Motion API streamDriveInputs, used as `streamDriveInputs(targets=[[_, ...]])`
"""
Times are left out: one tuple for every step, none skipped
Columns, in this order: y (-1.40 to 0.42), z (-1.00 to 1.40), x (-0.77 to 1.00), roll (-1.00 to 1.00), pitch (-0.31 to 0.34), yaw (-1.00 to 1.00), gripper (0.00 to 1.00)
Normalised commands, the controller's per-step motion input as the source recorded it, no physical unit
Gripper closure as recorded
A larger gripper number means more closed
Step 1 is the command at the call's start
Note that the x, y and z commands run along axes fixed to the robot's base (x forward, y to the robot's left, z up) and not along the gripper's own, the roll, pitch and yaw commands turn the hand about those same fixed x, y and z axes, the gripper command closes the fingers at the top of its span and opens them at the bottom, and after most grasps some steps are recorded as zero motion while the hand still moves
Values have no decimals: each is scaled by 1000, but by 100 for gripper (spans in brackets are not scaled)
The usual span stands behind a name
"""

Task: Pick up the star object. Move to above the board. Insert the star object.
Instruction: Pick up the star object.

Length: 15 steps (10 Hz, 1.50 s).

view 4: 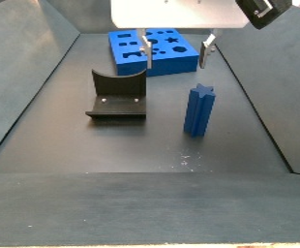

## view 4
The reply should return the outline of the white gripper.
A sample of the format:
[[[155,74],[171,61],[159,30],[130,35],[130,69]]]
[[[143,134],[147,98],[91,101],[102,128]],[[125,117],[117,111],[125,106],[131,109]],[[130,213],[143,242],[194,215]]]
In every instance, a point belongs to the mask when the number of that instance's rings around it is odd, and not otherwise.
[[[145,28],[241,28],[247,19],[235,0],[109,0],[110,19],[117,28],[138,28],[139,51],[151,68],[151,43]],[[198,67],[205,67],[215,41],[209,33],[199,44]]]

